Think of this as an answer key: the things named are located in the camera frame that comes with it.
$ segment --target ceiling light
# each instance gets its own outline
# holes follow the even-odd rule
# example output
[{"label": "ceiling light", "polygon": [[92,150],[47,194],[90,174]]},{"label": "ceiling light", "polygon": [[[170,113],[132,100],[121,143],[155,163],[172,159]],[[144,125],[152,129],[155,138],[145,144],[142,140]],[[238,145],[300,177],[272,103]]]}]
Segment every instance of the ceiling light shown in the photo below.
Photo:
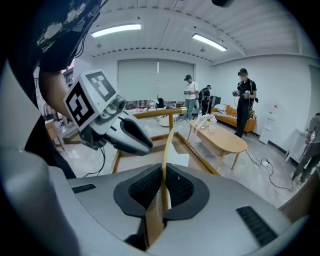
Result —
[{"label": "ceiling light", "polygon": [[140,30],[140,24],[127,24],[127,25],[119,25],[101,29],[99,31],[95,31],[91,33],[93,38],[101,37],[107,34],[116,33],[120,31],[128,31],[128,30]]},{"label": "ceiling light", "polygon": [[222,52],[225,52],[225,51],[227,50],[226,47],[224,47],[224,46],[222,46],[222,45],[220,45],[220,44],[212,41],[211,39],[208,39],[208,38],[206,38],[206,37],[204,37],[204,36],[202,36],[202,35],[199,35],[199,34],[197,34],[197,33],[194,34],[194,35],[192,36],[192,38],[193,38],[193,39],[196,39],[196,40],[198,40],[198,41],[201,41],[201,42],[203,42],[203,43],[205,43],[205,44],[208,44],[208,45],[210,45],[210,46],[213,46],[213,47],[219,49],[219,50],[222,51]]}]

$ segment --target person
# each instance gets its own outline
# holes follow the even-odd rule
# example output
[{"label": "person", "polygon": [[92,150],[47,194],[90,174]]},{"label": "person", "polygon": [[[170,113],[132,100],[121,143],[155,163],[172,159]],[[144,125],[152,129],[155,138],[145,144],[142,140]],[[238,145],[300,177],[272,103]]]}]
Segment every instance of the person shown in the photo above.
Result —
[{"label": "person", "polygon": [[[39,65],[39,89],[55,111],[69,118],[64,105],[68,86],[62,70],[81,54],[78,46],[97,19],[106,0],[42,2],[37,12],[15,28],[9,38],[8,63],[24,93],[38,108],[33,73]],[[67,179],[76,178],[67,161],[53,145],[42,116],[35,124],[24,150],[40,156],[49,166],[63,170]]]},{"label": "person", "polygon": [[196,95],[199,92],[199,89],[198,84],[193,81],[191,75],[187,74],[184,81],[187,81],[186,90],[184,90],[186,114],[180,119],[180,121],[189,122],[192,116],[192,111],[195,107]]},{"label": "person", "polygon": [[237,96],[240,98],[236,108],[236,132],[234,134],[240,138],[242,138],[254,100],[257,97],[256,83],[249,79],[248,75],[248,71],[245,68],[241,68],[238,72],[240,82],[237,86]]},{"label": "person", "polygon": [[210,90],[211,85],[208,84],[205,88],[201,90],[202,97],[201,97],[201,106],[202,106],[202,115],[205,115],[208,112],[208,107],[210,103]]},{"label": "person", "polygon": [[[313,141],[311,141],[313,132],[315,137]],[[299,186],[306,181],[310,176],[312,169],[320,162],[320,113],[317,113],[310,121],[305,144],[307,144],[305,152],[295,171],[291,173],[292,181],[302,173],[300,183],[298,184]]]}]

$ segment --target man in black shirt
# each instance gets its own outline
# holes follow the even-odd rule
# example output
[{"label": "man in black shirt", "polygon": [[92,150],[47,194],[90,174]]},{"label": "man in black shirt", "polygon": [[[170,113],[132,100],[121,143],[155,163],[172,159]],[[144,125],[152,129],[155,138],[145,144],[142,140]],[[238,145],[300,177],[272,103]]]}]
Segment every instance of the man in black shirt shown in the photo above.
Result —
[{"label": "man in black shirt", "polygon": [[236,109],[236,132],[234,134],[242,138],[254,100],[257,97],[257,86],[254,81],[248,78],[248,71],[245,68],[240,69],[238,76],[241,81],[237,86],[237,96],[240,98]]},{"label": "man in black shirt", "polygon": [[208,106],[210,102],[210,91],[211,85],[207,85],[205,88],[201,90],[201,105],[202,105],[202,115],[205,115],[208,112]]},{"label": "man in black shirt", "polygon": [[[43,99],[57,112],[69,116],[63,102],[68,87],[61,70],[81,54],[81,49],[77,52],[78,46],[106,2],[108,0],[43,1],[36,13],[12,33],[9,65],[24,93],[37,108],[33,72],[39,65],[39,88]],[[67,179],[76,177],[55,149],[42,116],[24,149],[43,158],[49,166],[61,168]]]}]

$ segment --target white ceiling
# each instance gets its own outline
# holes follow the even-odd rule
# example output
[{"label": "white ceiling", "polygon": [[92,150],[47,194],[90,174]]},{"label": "white ceiling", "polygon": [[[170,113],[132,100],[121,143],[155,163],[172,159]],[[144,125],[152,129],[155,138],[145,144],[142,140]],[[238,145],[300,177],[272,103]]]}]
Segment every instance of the white ceiling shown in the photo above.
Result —
[{"label": "white ceiling", "polygon": [[[90,35],[128,23],[140,23],[142,29],[98,38]],[[227,51],[192,39],[194,33]],[[91,57],[146,49],[189,54],[213,64],[268,54],[316,57],[310,48],[302,30],[276,0],[235,0],[227,8],[217,7],[211,0],[109,0],[84,44],[85,54]]]}]

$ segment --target white shirt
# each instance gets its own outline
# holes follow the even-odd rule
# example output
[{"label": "white shirt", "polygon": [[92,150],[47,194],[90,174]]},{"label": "white shirt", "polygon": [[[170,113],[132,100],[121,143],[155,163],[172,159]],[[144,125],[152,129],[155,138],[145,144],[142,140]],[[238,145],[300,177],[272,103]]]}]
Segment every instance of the white shirt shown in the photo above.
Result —
[{"label": "white shirt", "polygon": [[[190,90],[191,92],[199,91],[198,84],[195,81],[192,81],[192,83],[187,82],[186,90]],[[186,100],[194,100],[195,98],[196,94],[185,94]]]}]

